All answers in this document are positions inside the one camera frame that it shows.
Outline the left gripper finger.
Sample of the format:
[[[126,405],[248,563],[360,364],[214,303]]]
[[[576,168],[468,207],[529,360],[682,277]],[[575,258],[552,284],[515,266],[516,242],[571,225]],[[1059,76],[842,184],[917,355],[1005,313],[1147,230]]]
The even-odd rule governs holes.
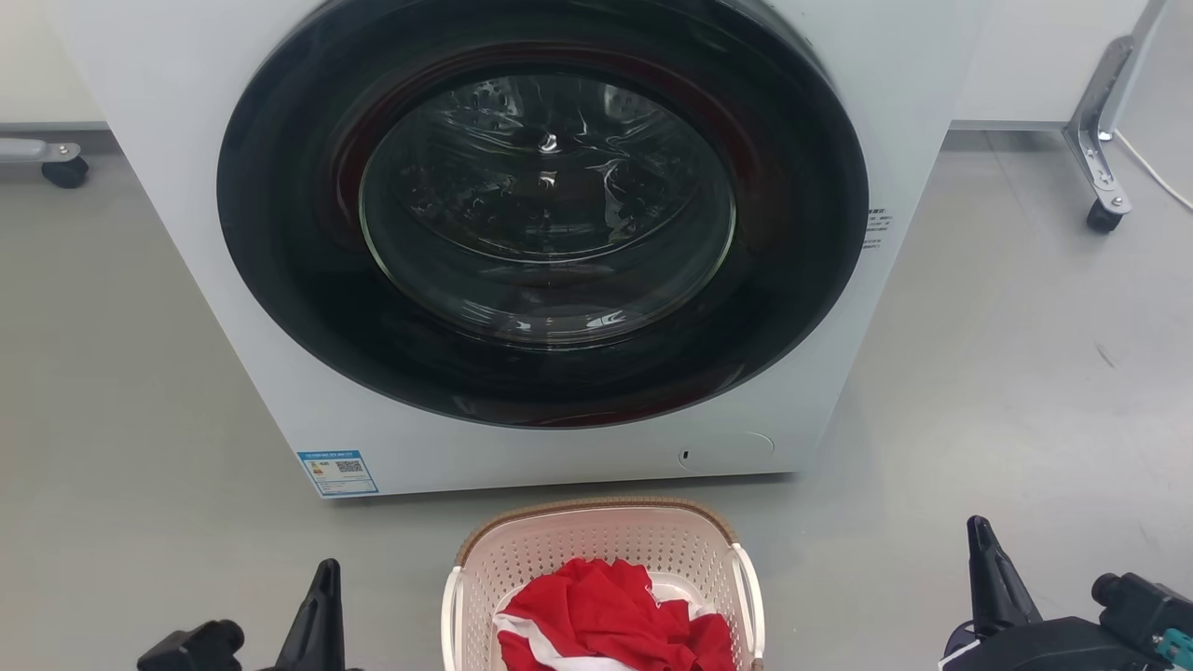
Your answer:
[[[317,565],[274,671],[347,671],[341,567],[335,559]]]

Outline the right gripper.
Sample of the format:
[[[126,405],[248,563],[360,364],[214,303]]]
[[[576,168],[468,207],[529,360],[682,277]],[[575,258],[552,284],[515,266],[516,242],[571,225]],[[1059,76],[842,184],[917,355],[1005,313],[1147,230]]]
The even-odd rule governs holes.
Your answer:
[[[976,640],[942,658],[939,671],[1160,671],[1160,655],[1100,624],[1044,621],[981,515],[968,518],[968,583]]]

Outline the black round washer door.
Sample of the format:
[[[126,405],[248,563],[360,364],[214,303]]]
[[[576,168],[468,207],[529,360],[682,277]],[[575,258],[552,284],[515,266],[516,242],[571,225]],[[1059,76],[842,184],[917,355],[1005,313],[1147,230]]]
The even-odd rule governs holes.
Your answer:
[[[220,152],[264,310],[400,404],[645,420],[810,336],[859,263],[869,166],[759,0],[327,0]]]

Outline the short grey metal stand leg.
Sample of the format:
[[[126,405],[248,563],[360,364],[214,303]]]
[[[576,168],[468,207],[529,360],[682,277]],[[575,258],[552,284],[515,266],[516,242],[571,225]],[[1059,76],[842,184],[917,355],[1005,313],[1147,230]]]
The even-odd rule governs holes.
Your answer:
[[[80,156],[73,142],[47,142],[39,138],[0,137],[0,165],[67,164]]]

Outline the white perforated laundry basket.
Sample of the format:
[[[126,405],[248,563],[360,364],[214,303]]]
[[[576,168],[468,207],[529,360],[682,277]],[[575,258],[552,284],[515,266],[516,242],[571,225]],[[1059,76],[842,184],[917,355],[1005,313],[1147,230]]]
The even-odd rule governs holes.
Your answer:
[[[766,671],[761,586],[738,534],[698,501],[661,497],[548,501],[478,527],[445,581],[444,671],[503,671],[493,617],[526,583],[577,558],[643,566],[659,599],[725,617],[734,671]]]

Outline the tall grey metal stand leg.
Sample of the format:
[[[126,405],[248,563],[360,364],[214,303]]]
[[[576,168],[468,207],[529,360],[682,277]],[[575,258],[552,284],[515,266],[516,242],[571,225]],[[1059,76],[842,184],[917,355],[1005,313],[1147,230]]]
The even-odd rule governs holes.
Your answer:
[[[1112,39],[1099,60],[1090,81],[1063,128],[1067,144],[1090,184],[1094,201],[1129,215],[1132,205],[1112,170],[1106,144],[1125,147],[1119,137],[1121,110],[1133,91],[1137,70],[1145,63],[1155,32],[1172,0],[1146,0],[1132,30]]]

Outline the blue energy label sticker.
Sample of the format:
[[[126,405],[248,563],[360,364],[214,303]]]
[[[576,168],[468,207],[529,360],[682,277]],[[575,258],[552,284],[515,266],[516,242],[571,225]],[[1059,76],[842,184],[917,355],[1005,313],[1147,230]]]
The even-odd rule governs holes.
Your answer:
[[[295,454],[323,498],[356,498],[379,494],[369,467],[358,450]]]

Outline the round white filter cover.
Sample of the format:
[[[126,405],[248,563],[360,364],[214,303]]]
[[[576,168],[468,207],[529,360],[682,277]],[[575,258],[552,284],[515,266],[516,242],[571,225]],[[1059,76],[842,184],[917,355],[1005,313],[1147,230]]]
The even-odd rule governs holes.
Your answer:
[[[682,468],[700,476],[769,474],[775,472],[773,442],[752,431],[694,433],[680,447]]]

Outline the white front-load washing machine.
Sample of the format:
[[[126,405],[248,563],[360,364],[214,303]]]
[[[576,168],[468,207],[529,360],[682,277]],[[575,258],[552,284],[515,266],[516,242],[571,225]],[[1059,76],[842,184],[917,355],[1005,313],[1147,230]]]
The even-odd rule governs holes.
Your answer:
[[[830,76],[869,166],[869,209],[892,213],[886,241],[861,248],[823,322],[758,377],[668,415],[538,429],[435,415],[346,378],[288,336],[235,267],[217,193],[227,123],[268,53],[327,0],[50,1],[64,47],[288,447],[293,455],[358,450],[376,495],[700,478],[680,466],[680,447],[721,431],[768,437],[769,474],[804,467],[869,331],[994,4],[759,0],[809,42]]]

